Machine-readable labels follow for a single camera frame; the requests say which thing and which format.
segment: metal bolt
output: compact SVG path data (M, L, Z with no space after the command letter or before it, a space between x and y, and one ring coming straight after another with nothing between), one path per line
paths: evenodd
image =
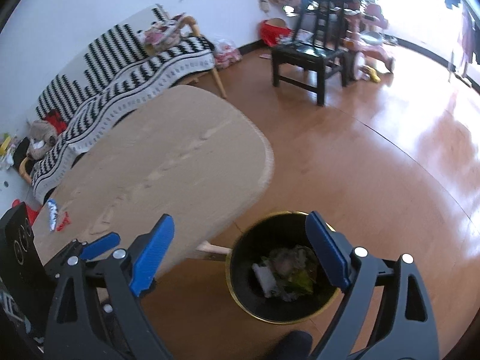
M402 254L402 260L404 263L412 264L413 257L411 254L405 253L405 254Z
M359 257L367 257L368 254L368 250L361 246L356 247L353 252Z
M103 305L103 311L107 314L110 314L113 311L113 307L110 304L106 303Z
M121 260L127 255L127 252L124 249L117 249L113 252L113 258L117 260Z
M77 256L71 256L67 260L67 264L69 264L69 266L75 266L77 263L78 263L78 257Z

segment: black and white striped blanket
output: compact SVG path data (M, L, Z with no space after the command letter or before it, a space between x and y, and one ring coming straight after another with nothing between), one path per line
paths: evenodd
M39 118L57 109L68 128L34 165L32 186L39 202L60 184L75 158L124 115L182 77L215 66L211 44L203 37L150 57L135 33L167 19L160 5L133 15L90 43L41 93L35 109Z

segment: wooden floor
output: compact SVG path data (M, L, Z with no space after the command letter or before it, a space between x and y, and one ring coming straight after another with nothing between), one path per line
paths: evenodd
M335 76L320 108L313 93L284 82L272 87L261 52L220 76L228 100L270 140L274 176L216 243L231 246L269 212L318 210L377 257L408 252L430 293L445 355L480 307L480 96L455 78L448 83L435 62L395 47L394 76L347 88ZM314 82L313 73L307 79ZM210 75L198 86L217 93ZM356 349L366 344L379 299L375 292ZM291 329L318 341L339 302L298 325L269 325L236 305L222 263L187 260L162 277L143 306L177 360L239 360L258 358Z

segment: blue rubber tip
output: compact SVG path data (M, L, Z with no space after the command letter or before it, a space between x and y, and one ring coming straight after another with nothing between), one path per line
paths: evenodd
M82 250L80 258L88 261L98 257L100 254L113 249L120 244L120 235L117 233L108 233L85 246Z
M322 217L315 211L307 216L305 231L328 281L332 286L345 292L350 286L350 261L346 258L346 252L349 253L349 251L342 253L341 246L339 247L332 237L335 233L328 228Z
M138 256L132 269L130 290L136 297L150 288L158 266L172 242L175 234L173 218L169 215L162 216L151 234L150 242Z

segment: wooden table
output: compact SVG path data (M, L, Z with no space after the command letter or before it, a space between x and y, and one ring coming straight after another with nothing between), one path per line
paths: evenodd
M268 141L238 109L180 85L126 117L66 174L51 197L71 224L50 232L45 206L35 247L44 264L72 239L111 231L127 248L167 213L175 237L159 276L253 205L272 170Z

